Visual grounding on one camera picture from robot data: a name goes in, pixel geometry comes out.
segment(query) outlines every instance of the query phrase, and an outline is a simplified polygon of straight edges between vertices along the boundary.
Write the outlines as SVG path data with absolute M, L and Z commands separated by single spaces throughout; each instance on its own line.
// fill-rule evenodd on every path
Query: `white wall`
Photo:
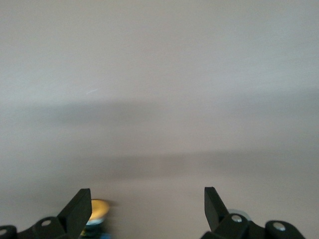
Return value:
M 90 187 L 118 238 L 200 238 L 215 186 L 317 238 L 317 0 L 3 0 L 0 19 L 0 225 Z

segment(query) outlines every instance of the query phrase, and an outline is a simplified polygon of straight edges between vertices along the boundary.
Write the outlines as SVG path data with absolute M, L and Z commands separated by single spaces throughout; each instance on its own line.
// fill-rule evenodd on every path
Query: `screw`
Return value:
M 238 215 L 233 215 L 232 217 L 231 217 L 231 219 L 234 221 L 234 222 L 237 222 L 237 223 L 241 223 L 243 220 L 241 219 L 241 217 L 240 216 L 238 216 Z
M 2 235 L 4 235 L 4 234 L 6 234 L 6 229 L 1 229 L 1 230 L 0 230 L 0 236 L 2 236 Z
M 51 223 L 51 220 L 45 220 L 41 223 L 41 226 L 45 227 Z
M 285 226 L 282 225 L 281 223 L 278 223 L 278 222 L 275 222 L 273 224 L 273 226 L 274 226 L 274 228 L 276 228 L 277 230 L 280 230 L 282 232 L 286 230 Z

